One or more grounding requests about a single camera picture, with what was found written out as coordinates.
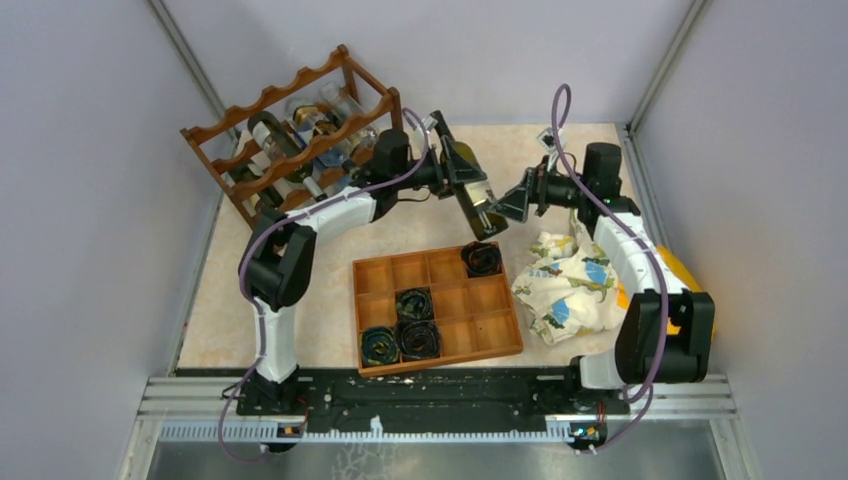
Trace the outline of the dark wine bottle beige label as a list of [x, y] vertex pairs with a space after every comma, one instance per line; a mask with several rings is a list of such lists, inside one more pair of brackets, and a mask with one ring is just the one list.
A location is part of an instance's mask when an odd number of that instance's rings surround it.
[[[338, 127], [335, 124], [335, 122], [331, 119], [331, 115], [332, 114], [326, 115], [320, 122], [316, 122], [315, 125], [314, 125], [315, 129], [320, 130], [322, 135], [332, 135], [332, 134], [336, 133], [348, 121], [347, 120], [341, 127]], [[365, 157], [365, 155], [371, 149], [372, 148], [362, 148], [362, 147], [355, 149], [353, 151], [352, 158], [348, 161], [356, 161], [356, 160], [363, 159]]]

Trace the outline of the blue square glass bottle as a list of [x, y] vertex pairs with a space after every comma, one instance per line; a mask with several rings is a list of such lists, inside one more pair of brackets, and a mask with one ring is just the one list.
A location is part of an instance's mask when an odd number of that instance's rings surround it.
[[[294, 132], [295, 140], [301, 147], [306, 147], [313, 138], [322, 138], [314, 130], [301, 130]], [[350, 160], [353, 155], [354, 146], [348, 139], [343, 139], [335, 146], [316, 157], [317, 162], [324, 168], [342, 168], [343, 164]]]

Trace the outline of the clear glass bottle back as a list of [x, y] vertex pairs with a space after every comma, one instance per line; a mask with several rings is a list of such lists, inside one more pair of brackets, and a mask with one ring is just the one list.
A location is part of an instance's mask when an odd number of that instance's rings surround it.
[[[338, 127], [341, 127], [353, 115], [365, 114], [362, 106], [335, 82], [328, 82], [323, 85], [319, 93], [321, 99], [332, 112], [331, 119]], [[358, 129], [347, 138], [350, 144], [350, 152], [359, 147], [373, 148], [377, 143], [378, 136], [379, 133], [372, 124]]]

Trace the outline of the wooden compartment tray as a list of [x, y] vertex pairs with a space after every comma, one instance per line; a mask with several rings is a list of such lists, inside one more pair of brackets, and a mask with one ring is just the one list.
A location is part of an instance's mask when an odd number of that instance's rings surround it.
[[[358, 372], [387, 376], [464, 362], [506, 357], [523, 351], [505, 268], [500, 274], [469, 278], [461, 246], [356, 260], [352, 264]], [[364, 367], [360, 334], [371, 327], [394, 331], [399, 320], [395, 295], [406, 289], [430, 290], [441, 332], [438, 358]]]

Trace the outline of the brown wooden wine rack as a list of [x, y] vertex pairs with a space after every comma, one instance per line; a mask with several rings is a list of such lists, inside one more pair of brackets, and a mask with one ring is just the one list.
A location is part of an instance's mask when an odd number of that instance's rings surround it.
[[[317, 69], [301, 68], [284, 87], [266, 87], [253, 104], [231, 106], [214, 126], [182, 132], [188, 145], [249, 226], [267, 211], [285, 212], [325, 197], [343, 179], [343, 162], [373, 155], [374, 122], [402, 126], [398, 90], [387, 87], [338, 46]], [[245, 124], [248, 136], [230, 158], [211, 160], [207, 141]]]

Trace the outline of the dark wine bottle grey label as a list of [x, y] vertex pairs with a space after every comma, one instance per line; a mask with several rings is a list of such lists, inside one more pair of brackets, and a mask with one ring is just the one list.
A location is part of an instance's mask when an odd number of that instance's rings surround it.
[[[254, 140], [260, 145], [269, 160], [283, 160], [290, 163], [291, 159], [302, 152], [302, 147], [282, 127], [277, 118], [261, 111], [247, 120], [247, 127]], [[310, 160], [284, 176], [290, 182], [302, 183], [315, 201], [322, 201], [328, 195], [313, 178], [314, 164]]]

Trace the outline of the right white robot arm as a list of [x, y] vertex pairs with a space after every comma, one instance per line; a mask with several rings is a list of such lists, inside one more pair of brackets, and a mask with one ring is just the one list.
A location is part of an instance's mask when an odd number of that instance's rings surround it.
[[557, 206], [574, 211], [577, 224], [601, 250], [628, 297], [628, 308], [613, 349], [577, 362], [579, 374], [563, 385], [563, 398], [576, 412], [590, 411], [603, 389], [626, 385], [696, 383], [705, 379], [715, 305], [706, 292], [687, 286], [649, 238], [635, 202], [621, 193], [622, 150], [594, 142], [583, 169], [556, 170], [553, 151], [525, 171], [520, 183], [491, 207], [504, 218], [524, 222]]

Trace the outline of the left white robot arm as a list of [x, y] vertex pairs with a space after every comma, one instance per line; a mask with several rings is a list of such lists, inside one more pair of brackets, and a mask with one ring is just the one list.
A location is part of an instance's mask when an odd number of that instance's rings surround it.
[[421, 188], [439, 198], [456, 198], [479, 241], [507, 227], [490, 210], [495, 198], [487, 174], [470, 146], [452, 135], [441, 112], [425, 119], [412, 111], [406, 115], [424, 138], [436, 133], [439, 153], [424, 146], [414, 159], [409, 135], [402, 129], [385, 130], [348, 186], [306, 208], [261, 214], [246, 246], [238, 281], [254, 313], [256, 358], [251, 369], [266, 381], [261, 401], [277, 414], [292, 411], [300, 399], [298, 384], [288, 380], [298, 368], [295, 307], [309, 287], [321, 242], [381, 219], [397, 204], [400, 191]]

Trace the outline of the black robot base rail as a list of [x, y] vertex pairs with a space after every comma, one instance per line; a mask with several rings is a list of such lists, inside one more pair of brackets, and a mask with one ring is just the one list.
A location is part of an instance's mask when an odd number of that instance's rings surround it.
[[634, 402], [581, 390], [557, 368], [442, 368], [362, 377], [305, 368], [285, 404], [262, 398], [235, 370], [183, 371], [147, 382], [138, 409], [164, 440], [258, 443], [562, 443], [590, 451], [631, 422], [736, 415], [727, 380], [659, 384]]

